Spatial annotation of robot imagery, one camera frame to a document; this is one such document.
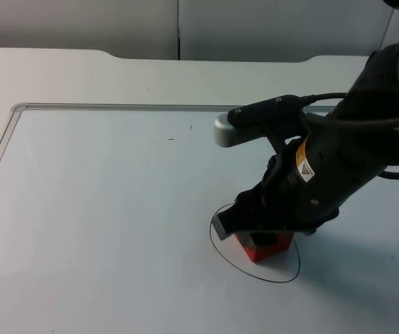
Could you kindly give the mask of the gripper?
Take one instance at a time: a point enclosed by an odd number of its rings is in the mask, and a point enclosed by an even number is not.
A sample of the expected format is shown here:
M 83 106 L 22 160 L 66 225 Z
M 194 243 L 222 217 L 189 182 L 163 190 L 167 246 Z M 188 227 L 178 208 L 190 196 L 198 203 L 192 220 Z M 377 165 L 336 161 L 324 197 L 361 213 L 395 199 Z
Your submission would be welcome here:
M 306 210 L 318 206 L 310 199 L 300 203 L 299 194 L 306 183 L 298 175 L 295 156 L 303 143 L 303 139 L 293 139 L 285 151 L 271 156 L 261 181 L 214 215 L 213 228 L 220 241 L 237 233 L 258 232 L 251 234 L 253 244 L 271 246 L 278 243 L 274 232 L 310 232 L 339 215 L 335 208 L 313 217 L 314 212 Z

